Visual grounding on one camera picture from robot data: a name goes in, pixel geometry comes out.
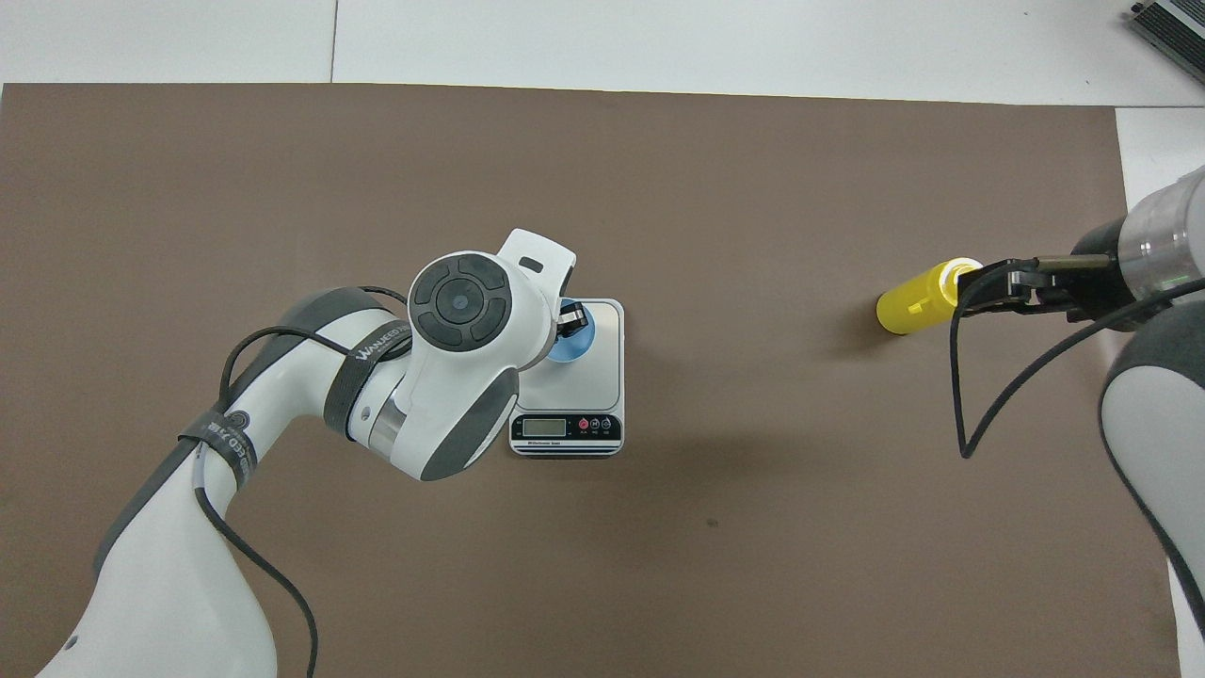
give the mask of black cable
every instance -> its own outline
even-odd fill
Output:
[[[402,295],[400,291],[394,291],[393,289],[389,289],[388,287],[372,287],[372,285],[369,284],[369,285],[360,287],[360,289],[363,289],[363,290],[365,290],[365,291],[368,291],[370,294],[384,294],[386,296],[393,296],[394,299],[398,299],[399,301],[401,301],[402,305],[407,305],[407,306],[410,305],[410,302],[406,301],[406,296],[405,295]]]
[[[255,342],[258,342],[259,338],[263,338],[264,336],[270,336],[270,335],[274,335],[274,334],[287,334],[287,335],[290,335],[290,336],[301,336],[304,338],[310,338],[310,341],[317,342],[317,343],[322,344],[323,347],[325,347],[325,348],[328,348],[328,349],[330,349],[333,352],[337,352],[337,353],[340,353],[340,354],[342,354],[345,356],[348,355],[348,354],[351,354],[349,349],[346,349],[346,348],[336,344],[335,342],[330,341],[330,338],[327,338],[322,334],[318,334],[317,331],[312,331],[310,329],[302,329],[300,326],[287,326],[287,325],[274,325],[274,326],[265,326],[263,329],[257,329],[255,331],[252,331],[246,337],[243,337],[243,341],[239,342],[239,346],[235,347],[234,350],[230,352],[230,355],[227,358],[225,366],[222,369],[222,384],[218,388],[218,402],[217,402],[217,406],[214,406],[213,409],[224,413],[225,411],[228,411],[230,408],[231,400],[233,400],[231,394],[230,394],[230,389],[231,389],[230,376],[234,372],[234,364],[235,364],[235,361],[239,360],[239,355],[242,354],[242,352],[246,350],[247,347],[249,347],[249,346],[254,344]]]
[[[1025,261],[1017,261],[1015,266],[1003,266],[1001,269],[998,270],[1003,271],[1001,275],[1005,275],[1015,270],[1025,270],[1031,265],[1036,265],[1036,261],[1038,259],[1028,259]],[[971,438],[968,442],[965,437],[966,430],[963,423],[962,387],[958,376],[958,320],[960,319],[963,312],[965,312],[966,303],[970,302],[970,299],[972,299],[975,291],[977,291],[976,285],[978,285],[980,282],[982,282],[983,279],[998,277],[997,275],[994,275],[998,271],[993,270],[986,273],[983,277],[976,279],[974,283],[970,284],[970,287],[968,287],[966,294],[958,300],[958,307],[954,308],[954,316],[953,318],[951,318],[951,324],[950,324],[950,378],[954,396],[954,428],[958,431],[958,452],[963,459],[970,459],[971,455],[975,454],[975,449],[978,447],[980,441],[983,440],[983,435],[987,434],[988,426],[992,425],[992,421],[995,419],[995,417],[1000,413],[1001,409],[1004,409],[1004,406],[1005,403],[1009,402],[1009,399],[1011,399],[1013,394],[1016,394],[1025,384],[1025,382],[1029,381],[1030,377],[1033,377],[1034,375],[1038,373],[1038,371],[1050,365],[1051,361],[1066,353],[1068,349],[1075,347],[1076,344],[1083,342],[1084,338],[1087,338],[1088,336],[1097,334],[1101,329],[1106,329],[1107,326],[1112,325],[1118,320],[1128,319],[1154,306],[1166,303],[1168,301],[1175,297],[1205,289],[1205,278],[1199,278],[1192,282],[1185,282],[1182,284],[1177,284],[1171,289],[1159,291],[1158,294],[1153,294],[1151,296],[1147,296],[1146,299],[1133,301],[1112,312],[1109,312],[1101,316],[1100,319],[1093,322],[1092,324],[1082,329],[1078,329],[1068,337],[1063,338],[1062,342],[1059,342],[1058,344],[1052,347],[1048,352],[1039,356],[1038,360],[1029,364],[1029,366],[1025,367],[1025,370],[1021,371],[1021,373],[1017,375],[1017,377],[1015,377],[1012,382],[1010,382],[1009,385],[1004,388],[1003,391],[1000,391],[1000,395],[995,397],[995,400],[992,402],[992,406],[988,407],[987,411],[984,412],[983,418],[980,419],[980,423],[975,426],[975,432],[971,434]]]
[[[218,515],[213,505],[210,503],[210,497],[205,494],[204,487],[194,488],[193,495],[196,496],[196,503],[201,507],[201,513],[205,514],[205,518],[210,520],[210,525],[221,532],[222,536],[225,537],[227,542],[230,542],[230,544],[239,549],[242,555],[247,556],[251,562],[255,564],[260,570],[266,572],[269,577],[275,579],[277,584],[288,591],[289,596],[293,597],[293,601],[298,605],[298,607],[301,608],[301,614],[305,615],[306,626],[310,629],[310,665],[306,667],[305,674],[306,678],[312,678],[315,667],[318,666],[318,624],[313,619],[313,612],[310,609],[310,603],[306,602],[301,591],[293,585],[293,582],[289,582],[288,577],[286,577],[280,570],[272,567],[272,564],[268,562],[268,559],[255,553],[255,549],[251,548],[251,544],[247,542],[243,542],[242,537],[240,537],[230,527],[230,525],[228,525],[227,521]]]
[[[1005,264],[983,273],[978,277],[978,279],[971,282],[971,284],[966,288],[966,291],[959,291],[958,294],[958,305],[954,306],[954,314],[950,318],[950,382],[954,396],[954,430],[958,434],[958,452],[962,454],[963,459],[970,458],[974,449],[971,453],[966,452],[966,424],[963,421],[963,382],[958,372],[958,323],[962,320],[963,313],[966,312],[966,306],[970,305],[971,299],[974,299],[981,289],[997,279],[1005,277],[1010,272],[1035,267],[1038,267],[1036,258]]]

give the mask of digital scale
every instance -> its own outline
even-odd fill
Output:
[[[547,358],[519,373],[507,430],[511,449],[527,458],[600,459],[623,447],[623,306],[575,300],[586,309],[586,329],[558,338]]]

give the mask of white floor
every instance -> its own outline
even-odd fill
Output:
[[[1205,86],[1124,26],[1129,5],[2,0],[0,83],[405,82],[1112,106],[1133,206],[1205,164]],[[1182,594],[1175,607],[1188,631],[1183,674],[1205,677]]]

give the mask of velcro strap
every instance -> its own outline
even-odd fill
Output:
[[[410,341],[410,323],[393,319],[372,330],[347,354],[339,375],[330,384],[330,391],[327,391],[327,405],[322,412],[322,418],[331,431],[346,436],[348,441],[352,440],[347,425],[352,418],[352,408],[355,407],[355,401],[359,400],[369,377],[389,352]]]
[[[222,459],[234,472],[234,481],[237,488],[251,478],[252,472],[259,465],[259,456],[251,438],[243,434],[242,429],[247,420],[231,419],[217,411],[208,411],[188,425],[177,440],[196,441],[205,443],[213,452],[222,455]]]

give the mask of yellow bottle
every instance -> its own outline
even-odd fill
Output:
[[[981,267],[975,259],[959,257],[883,291],[875,303],[878,323],[893,334],[911,334],[947,322],[958,305],[958,276]]]

